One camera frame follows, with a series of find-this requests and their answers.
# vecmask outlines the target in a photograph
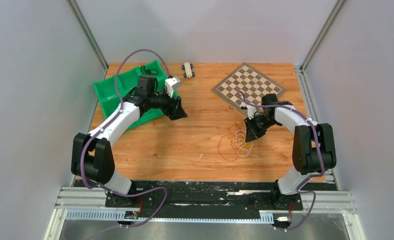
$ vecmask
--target robotic arm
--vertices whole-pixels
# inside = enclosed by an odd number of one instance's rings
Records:
[[[157,79],[153,76],[140,76],[138,85],[123,98],[123,108],[119,104],[114,113],[96,129],[88,134],[78,133],[75,136],[72,173],[77,176],[81,175],[80,160],[84,146],[91,136],[101,131],[86,149],[84,159],[86,178],[121,194],[128,194],[130,190],[134,191],[131,189],[132,181],[115,170],[112,147],[123,132],[149,109],[161,109],[170,120],[186,118],[187,114],[182,108],[181,98],[173,97],[174,90],[180,85],[181,82],[177,77],[171,77],[166,79],[161,91],[155,92]],[[111,124],[107,129],[103,129],[108,122]]]
[[[262,97],[262,105],[282,105],[295,109],[288,101],[278,101],[275,94],[267,94]],[[284,125],[294,134],[292,148],[293,166],[288,173],[275,181],[271,192],[271,202],[274,207],[287,208],[298,196],[301,184],[314,174],[321,172],[319,157],[316,152],[313,130],[310,125],[297,113],[280,107],[264,108],[263,111],[256,111],[256,108],[245,103],[243,109],[247,109],[248,117],[244,120],[247,128],[245,141],[256,140],[266,134],[269,127],[273,125]],[[320,145],[320,152],[325,170],[332,169],[336,165],[334,136],[330,124],[319,124],[311,121],[316,129],[316,136]]]

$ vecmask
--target gray floor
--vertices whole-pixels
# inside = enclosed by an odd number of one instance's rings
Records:
[[[295,213],[293,224],[303,215]],[[112,221],[70,220],[65,223],[66,240],[84,240],[116,225]],[[125,229],[116,228],[94,240],[349,240],[340,214],[312,214],[304,225],[292,232],[279,232],[264,224],[149,222]]]

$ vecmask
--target chessboard border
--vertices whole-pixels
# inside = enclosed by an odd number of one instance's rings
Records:
[[[242,67],[248,67],[249,69],[253,70],[254,72],[256,72],[257,74],[261,75],[261,76],[266,76],[267,80],[272,82],[273,84],[276,84],[278,88],[280,88],[279,92],[276,94],[276,96],[281,97],[284,92],[286,91],[286,88],[284,88],[281,84],[277,83],[275,80],[271,79],[268,75],[262,73],[261,71],[255,69],[253,66],[251,66],[250,64],[244,62],[243,64],[241,64],[239,67],[237,67],[234,71],[232,71],[230,74],[228,74],[224,79],[222,79],[216,86],[214,86],[214,88],[212,88],[212,92],[214,92],[216,95],[218,95],[220,98],[222,98],[225,102],[227,102],[230,106],[235,107],[235,105],[237,105],[237,103],[235,103],[234,101],[232,101],[230,98],[228,98],[227,96],[225,96],[221,91],[219,91],[217,88],[219,86],[221,86],[228,78],[232,77],[232,75],[234,75],[237,71],[239,71]],[[242,110],[240,107],[237,109],[240,113],[242,113],[244,116],[247,116],[247,111],[246,110]]]

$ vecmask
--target worn black surface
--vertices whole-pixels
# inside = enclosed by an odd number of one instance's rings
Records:
[[[197,219],[259,219],[259,210],[276,210],[270,203],[269,192],[254,192],[244,195],[228,195],[227,192],[240,190],[270,190],[272,182],[206,182],[206,181],[134,181],[137,192],[158,186],[167,188],[168,197],[164,206],[157,213],[158,218],[197,218]],[[78,180],[75,187],[82,187]],[[304,190],[336,191],[334,184],[308,183]],[[160,205],[164,196],[158,190],[142,196],[143,211],[141,217],[149,217]],[[138,207],[137,200],[130,207]],[[107,207],[129,207],[111,200]],[[294,210],[302,209],[294,202]]]

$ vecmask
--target chessboard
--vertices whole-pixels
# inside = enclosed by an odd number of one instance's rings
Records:
[[[279,98],[284,94],[285,88],[251,65],[243,63],[218,83],[212,91],[247,116],[247,112],[241,109],[241,100],[237,97],[239,91],[244,93],[245,99],[249,102],[261,105],[263,96],[276,94]]]

